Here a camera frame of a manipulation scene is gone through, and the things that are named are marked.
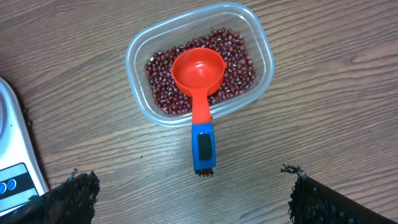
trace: measuring cup handle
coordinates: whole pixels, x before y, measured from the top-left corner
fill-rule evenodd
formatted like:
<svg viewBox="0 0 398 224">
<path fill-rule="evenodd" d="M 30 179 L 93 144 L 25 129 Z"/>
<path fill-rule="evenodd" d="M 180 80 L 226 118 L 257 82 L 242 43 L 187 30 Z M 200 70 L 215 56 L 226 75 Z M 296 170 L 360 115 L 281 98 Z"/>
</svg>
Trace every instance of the measuring cup handle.
<svg viewBox="0 0 398 224">
<path fill-rule="evenodd" d="M 207 90 L 198 90 L 192 98 L 192 124 L 206 124 L 211 122 Z"/>
<path fill-rule="evenodd" d="M 216 142 L 213 124 L 192 125 L 193 169 L 211 169 L 216 166 Z"/>
</svg>

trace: measuring cup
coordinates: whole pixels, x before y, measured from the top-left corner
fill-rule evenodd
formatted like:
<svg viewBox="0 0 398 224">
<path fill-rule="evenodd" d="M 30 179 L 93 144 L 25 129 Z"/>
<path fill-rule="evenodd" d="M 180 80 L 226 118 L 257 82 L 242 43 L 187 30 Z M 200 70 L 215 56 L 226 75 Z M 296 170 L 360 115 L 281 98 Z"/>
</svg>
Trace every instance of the measuring cup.
<svg viewBox="0 0 398 224">
<path fill-rule="evenodd" d="M 180 54 L 171 74 L 178 89 L 192 97 L 192 156 L 195 171 L 216 166 L 216 144 L 207 96 L 221 86 L 226 63 L 211 49 L 195 48 Z"/>
</svg>

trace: wooden table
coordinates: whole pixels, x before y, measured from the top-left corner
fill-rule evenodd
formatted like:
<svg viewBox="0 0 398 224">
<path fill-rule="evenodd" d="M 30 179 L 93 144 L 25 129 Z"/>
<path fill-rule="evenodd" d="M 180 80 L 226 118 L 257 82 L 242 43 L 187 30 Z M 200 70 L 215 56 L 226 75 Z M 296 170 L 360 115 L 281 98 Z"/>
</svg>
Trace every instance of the wooden table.
<svg viewBox="0 0 398 224">
<path fill-rule="evenodd" d="M 192 171 L 190 127 L 140 112 L 124 55 L 145 27 L 216 1 L 0 0 L 0 74 L 21 94 L 50 187 L 95 170 L 93 223 L 289 223 L 294 175 L 398 221 L 398 1 L 241 1 L 275 76 L 214 120 L 213 178 Z"/>
</svg>

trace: blue handle grip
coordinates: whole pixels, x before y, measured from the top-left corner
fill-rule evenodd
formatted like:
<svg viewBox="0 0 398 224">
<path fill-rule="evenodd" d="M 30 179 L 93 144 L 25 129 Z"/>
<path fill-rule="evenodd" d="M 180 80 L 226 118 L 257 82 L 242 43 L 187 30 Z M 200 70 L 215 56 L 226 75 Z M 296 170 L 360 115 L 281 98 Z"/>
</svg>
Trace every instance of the blue handle grip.
<svg viewBox="0 0 398 224">
<path fill-rule="evenodd" d="M 216 166 L 216 143 L 212 123 L 192 125 L 192 156 L 194 170 Z"/>
</svg>

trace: bean pile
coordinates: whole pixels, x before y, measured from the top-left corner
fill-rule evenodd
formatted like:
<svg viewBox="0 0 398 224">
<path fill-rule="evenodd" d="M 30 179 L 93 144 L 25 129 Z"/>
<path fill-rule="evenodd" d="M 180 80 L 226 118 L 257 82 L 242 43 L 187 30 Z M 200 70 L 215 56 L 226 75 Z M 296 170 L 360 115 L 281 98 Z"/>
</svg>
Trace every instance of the bean pile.
<svg viewBox="0 0 398 224">
<path fill-rule="evenodd" d="M 210 106 L 244 93 L 256 78 L 256 70 L 253 69 L 251 56 L 246 52 L 243 36 L 224 27 L 186 44 L 174 46 L 171 50 L 155 52 L 144 67 L 155 104 L 166 114 L 184 114 L 192 110 L 192 98 L 177 88 L 170 68 L 182 52 L 197 47 L 217 51 L 227 63 L 223 84 L 208 96 Z"/>
</svg>

